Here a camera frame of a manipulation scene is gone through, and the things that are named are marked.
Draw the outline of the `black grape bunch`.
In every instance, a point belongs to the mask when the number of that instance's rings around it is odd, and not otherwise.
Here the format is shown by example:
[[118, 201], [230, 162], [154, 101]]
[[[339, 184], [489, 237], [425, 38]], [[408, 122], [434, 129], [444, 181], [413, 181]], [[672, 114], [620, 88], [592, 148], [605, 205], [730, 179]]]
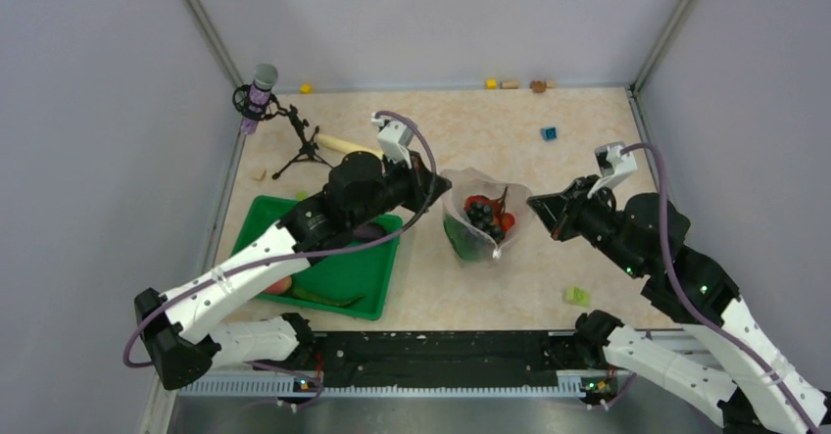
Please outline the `black grape bunch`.
[[495, 215], [490, 204], [474, 201], [465, 207], [468, 221], [478, 230], [484, 232], [495, 242], [500, 243], [505, 238], [505, 232], [500, 219]]

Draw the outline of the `clear zip top bag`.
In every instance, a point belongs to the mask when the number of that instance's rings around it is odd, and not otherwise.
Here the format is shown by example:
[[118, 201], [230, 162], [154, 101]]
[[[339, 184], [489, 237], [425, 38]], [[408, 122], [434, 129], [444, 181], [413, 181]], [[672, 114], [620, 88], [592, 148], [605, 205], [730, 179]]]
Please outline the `clear zip top bag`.
[[451, 189], [442, 195], [443, 227], [465, 264], [500, 261], [529, 225], [531, 190], [474, 169], [445, 169]]

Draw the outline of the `red lychee fruit bunch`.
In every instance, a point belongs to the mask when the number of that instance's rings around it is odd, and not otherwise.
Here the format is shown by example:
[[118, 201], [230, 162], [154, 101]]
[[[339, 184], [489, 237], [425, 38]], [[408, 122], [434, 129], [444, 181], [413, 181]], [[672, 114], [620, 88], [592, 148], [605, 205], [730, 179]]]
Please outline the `red lychee fruit bunch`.
[[490, 204], [494, 209], [495, 215], [500, 219], [506, 236], [507, 233], [516, 225], [515, 216], [507, 209], [507, 197], [508, 187], [504, 187], [502, 193], [496, 198], [491, 198], [481, 194], [468, 196], [464, 201], [464, 213], [465, 207], [471, 202], [478, 201]]

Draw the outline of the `green bok choy vegetable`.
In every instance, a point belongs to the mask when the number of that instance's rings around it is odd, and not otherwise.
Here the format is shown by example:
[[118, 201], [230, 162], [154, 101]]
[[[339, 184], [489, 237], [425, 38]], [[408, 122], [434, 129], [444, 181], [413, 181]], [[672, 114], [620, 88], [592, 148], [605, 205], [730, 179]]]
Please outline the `green bok choy vegetable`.
[[445, 234], [460, 260], [467, 263], [485, 263], [501, 257], [497, 242], [486, 232], [464, 220], [444, 216]]

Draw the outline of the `peach fruit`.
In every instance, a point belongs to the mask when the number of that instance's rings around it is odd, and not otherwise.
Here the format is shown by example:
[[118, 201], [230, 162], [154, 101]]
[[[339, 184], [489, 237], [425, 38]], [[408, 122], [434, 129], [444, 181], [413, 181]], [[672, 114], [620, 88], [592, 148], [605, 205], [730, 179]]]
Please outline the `peach fruit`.
[[288, 292], [291, 289], [292, 285], [293, 278], [291, 276], [287, 276], [273, 283], [271, 286], [265, 289], [264, 292], [269, 295], [282, 295]]

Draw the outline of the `purple eggplant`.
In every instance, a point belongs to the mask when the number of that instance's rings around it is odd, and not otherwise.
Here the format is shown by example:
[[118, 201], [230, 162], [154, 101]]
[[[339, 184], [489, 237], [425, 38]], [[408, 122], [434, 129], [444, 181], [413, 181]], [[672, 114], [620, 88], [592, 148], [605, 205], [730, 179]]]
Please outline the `purple eggplant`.
[[363, 224], [353, 231], [353, 238], [360, 243], [368, 243], [387, 235], [386, 229], [375, 222]]

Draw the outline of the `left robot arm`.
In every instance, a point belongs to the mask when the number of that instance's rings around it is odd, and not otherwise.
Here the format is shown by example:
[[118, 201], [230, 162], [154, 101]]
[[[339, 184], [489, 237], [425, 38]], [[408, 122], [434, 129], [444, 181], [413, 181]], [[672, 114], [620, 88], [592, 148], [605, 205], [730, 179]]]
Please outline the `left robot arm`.
[[417, 152], [400, 161], [366, 152], [347, 155], [330, 170], [317, 194], [296, 203], [251, 244], [203, 275], [160, 292], [134, 297], [137, 327], [123, 350], [141, 342], [167, 390], [186, 387], [210, 369], [228, 364], [283, 361], [302, 368], [314, 356], [315, 337], [297, 313], [227, 323], [225, 318], [273, 283], [330, 256], [371, 248], [355, 244], [355, 231], [396, 208], [423, 215], [452, 187]]

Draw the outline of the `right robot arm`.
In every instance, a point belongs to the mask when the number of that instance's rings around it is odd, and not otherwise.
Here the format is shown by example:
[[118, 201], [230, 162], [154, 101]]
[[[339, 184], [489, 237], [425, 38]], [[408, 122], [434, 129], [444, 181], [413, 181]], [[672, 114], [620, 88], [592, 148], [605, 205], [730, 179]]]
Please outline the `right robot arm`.
[[582, 364], [607, 363], [648, 379], [725, 433], [814, 433], [829, 424], [829, 392], [785, 360], [724, 268], [685, 244], [689, 220], [659, 194], [634, 195], [619, 208], [590, 175], [527, 203], [554, 240], [583, 238], [628, 276], [643, 279], [643, 297], [717, 361], [710, 368], [679, 356], [593, 311], [575, 323], [574, 353]]

